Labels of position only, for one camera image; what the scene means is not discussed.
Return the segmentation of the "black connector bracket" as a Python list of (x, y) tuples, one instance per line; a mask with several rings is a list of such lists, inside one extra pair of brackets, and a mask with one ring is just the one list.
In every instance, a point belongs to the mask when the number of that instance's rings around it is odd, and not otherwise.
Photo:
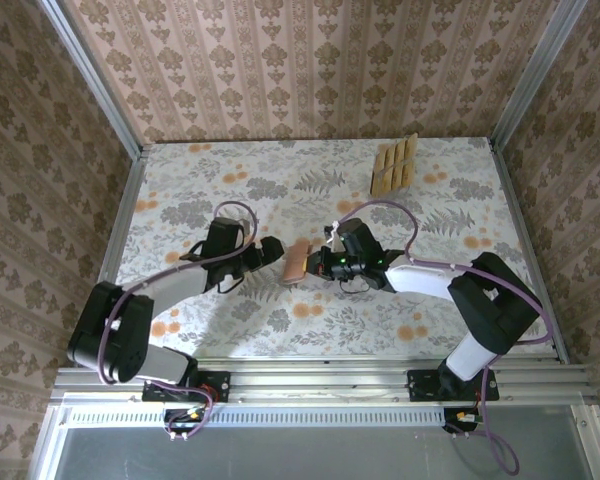
[(443, 429), (451, 434), (465, 434), (475, 431), (483, 423), (477, 409), (445, 408)]
[(206, 413), (206, 407), (165, 409), (163, 412), (164, 429), (174, 438), (189, 437), (204, 424)]

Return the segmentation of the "grey metal sheet panel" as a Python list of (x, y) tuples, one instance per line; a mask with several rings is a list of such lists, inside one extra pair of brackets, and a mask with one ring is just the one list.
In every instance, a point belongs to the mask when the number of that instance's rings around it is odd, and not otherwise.
[(585, 405), (491, 408), (515, 476), (486, 436), (442, 426), (207, 425), (174, 440), (164, 427), (67, 427), (85, 406), (48, 412), (26, 480), (600, 480), (600, 412)]

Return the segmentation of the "floral patterned table cover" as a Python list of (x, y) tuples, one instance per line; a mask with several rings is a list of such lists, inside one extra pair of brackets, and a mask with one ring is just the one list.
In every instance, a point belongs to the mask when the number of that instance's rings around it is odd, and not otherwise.
[[(382, 246), (423, 260), (469, 264), (499, 255), (529, 276), (492, 152), (484, 138), (417, 143), (412, 185), (393, 205), (373, 205), (373, 161), (383, 140), (164, 144), (154, 146), (117, 281), (170, 267), (204, 239), (212, 212), (256, 215), (260, 236), (285, 246), (325, 242), (329, 223), (355, 212)], [(283, 285), (276, 262), (235, 285), (160, 314), (150, 340), (196, 357), (443, 357), (465, 335), (455, 306), (410, 293), (308, 277)]]

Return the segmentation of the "aluminium frame corner post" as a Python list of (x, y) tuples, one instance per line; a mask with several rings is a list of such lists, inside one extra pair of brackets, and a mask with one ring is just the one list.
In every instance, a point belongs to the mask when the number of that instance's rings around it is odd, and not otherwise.
[(491, 135), (495, 152), (502, 152), (511, 139), (587, 3), (559, 1)]
[(53, 28), (58, 33), (69, 56), (94, 95), (100, 109), (111, 124), (117, 138), (127, 154), (136, 162), (142, 154), (143, 146), (133, 132), (123, 109), (108, 85), (102, 69), (98, 66), (95, 54), (80, 33), (72, 19), (64, 0), (38, 0)]

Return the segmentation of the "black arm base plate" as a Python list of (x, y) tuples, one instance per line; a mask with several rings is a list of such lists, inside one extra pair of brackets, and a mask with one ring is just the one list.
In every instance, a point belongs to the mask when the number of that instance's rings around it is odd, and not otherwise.
[(227, 371), (194, 370), (178, 383), (165, 380), (146, 380), (142, 391), (144, 402), (192, 403), (206, 402), (206, 392), (214, 403), (227, 403), (231, 374)]
[(475, 402), (485, 397), (487, 401), (500, 399), (495, 374), (486, 377), (485, 394), (482, 394), (483, 372), (465, 381), (445, 369), (415, 369), (407, 371), (406, 388), (413, 402)]

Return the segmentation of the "wide aluminium base rail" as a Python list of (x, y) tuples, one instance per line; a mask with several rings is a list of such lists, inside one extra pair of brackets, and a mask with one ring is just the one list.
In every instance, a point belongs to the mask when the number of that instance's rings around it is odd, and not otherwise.
[[(408, 402), (407, 374), (433, 369), (439, 359), (207, 358), (202, 371), (230, 373), (232, 405), (401, 406)], [(501, 406), (587, 404), (596, 399), (584, 367), (547, 356), (514, 355), (493, 368)]]

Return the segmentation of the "aluminium table side rail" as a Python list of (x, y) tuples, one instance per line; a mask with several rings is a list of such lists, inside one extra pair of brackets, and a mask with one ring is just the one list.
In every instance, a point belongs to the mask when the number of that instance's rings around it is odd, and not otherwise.
[(557, 321), (554, 308), (545, 286), (539, 262), (534, 252), (529, 231), (527, 229), (523, 212), (520, 208), (519, 201), (512, 183), (510, 174), (501, 149), (488, 138), (488, 145), (493, 154), (494, 164), (498, 172), (504, 195), (506, 197), (509, 210), (512, 216), (512, 221), (515, 226), (518, 239), (520, 241), (521, 250), (528, 267), (529, 276), (534, 287), (534, 292), (541, 301), (542, 306), (549, 316), (549, 324), (552, 327), (552, 343), (556, 351), (557, 358), (564, 364), (570, 364), (571, 359), (560, 330), (559, 322)]
[(131, 165), (101, 265), (98, 282), (114, 282), (117, 278), (150, 151), (150, 146), (142, 148), (139, 156)]

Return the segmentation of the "pink leather card holder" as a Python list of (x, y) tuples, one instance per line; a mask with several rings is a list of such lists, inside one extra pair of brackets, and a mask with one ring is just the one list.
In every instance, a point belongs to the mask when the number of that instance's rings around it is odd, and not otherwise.
[(283, 285), (298, 284), (305, 279), (306, 264), (311, 250), (311, 243), (306, 238), (298, 239), (288, 248), (282, 273)]

